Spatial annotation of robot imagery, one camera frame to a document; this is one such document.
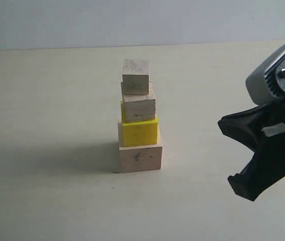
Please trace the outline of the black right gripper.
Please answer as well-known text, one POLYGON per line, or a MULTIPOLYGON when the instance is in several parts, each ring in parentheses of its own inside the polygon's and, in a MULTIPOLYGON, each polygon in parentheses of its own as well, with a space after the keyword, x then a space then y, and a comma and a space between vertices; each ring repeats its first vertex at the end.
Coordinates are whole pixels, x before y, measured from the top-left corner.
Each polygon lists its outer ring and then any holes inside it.
POLYGON ((218 126, 223 135, 255 152, 240 173, 228 177, 236 195, 255 201, 285 177, 285 101, 223 116, 218 126))

